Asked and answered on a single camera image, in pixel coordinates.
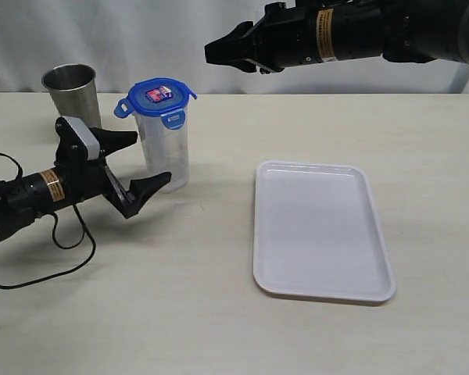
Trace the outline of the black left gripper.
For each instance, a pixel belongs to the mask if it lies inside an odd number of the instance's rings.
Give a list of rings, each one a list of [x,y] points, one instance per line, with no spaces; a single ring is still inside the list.
[[[128,219],[137,215],[155,193],[170,183],[172,173],[163,172],[131,180],[129,190],[125,190],[109,168],[106,157],[134,145],[138,133],[91,127],[87,159],[85,147],[75,138],[63,117],[55,121],[55,131],[59,135],[55,167],[63,172],[67,183],[66,196],[71,203],[101,195]]]

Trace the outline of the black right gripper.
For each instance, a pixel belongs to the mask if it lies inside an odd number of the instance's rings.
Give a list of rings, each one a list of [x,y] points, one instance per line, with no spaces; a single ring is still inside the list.
[[[316,2],[297,2],[291,8],[284,2],[265,5],[263,18],[256,24],[254,55],[254,22],[244,21],[204,47],[206,62],[262,74],[317,64],[317,14]]]

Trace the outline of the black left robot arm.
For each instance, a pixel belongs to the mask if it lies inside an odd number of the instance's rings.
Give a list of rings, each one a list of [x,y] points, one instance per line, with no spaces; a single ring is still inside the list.
[[[59,145],[52,168],[27,176],[19,171],[12,180],[0,180],[0,241],[37,218],[99,195],[131,218],[171,181],[171,174],[163,172],[132,180],[124,188],[114,176],[106,158],[137,142],[138,133],[133,130],[88,127],[77,117],[64,116],[56,120],[55,131]]]

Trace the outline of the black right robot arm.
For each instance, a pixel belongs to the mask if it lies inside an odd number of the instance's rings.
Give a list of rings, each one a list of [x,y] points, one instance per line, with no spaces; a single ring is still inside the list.
[[[205,45],[206,62],[245,73],[381,56],[391,63],[469,64],[469,1],[297,1],[267,4]]]

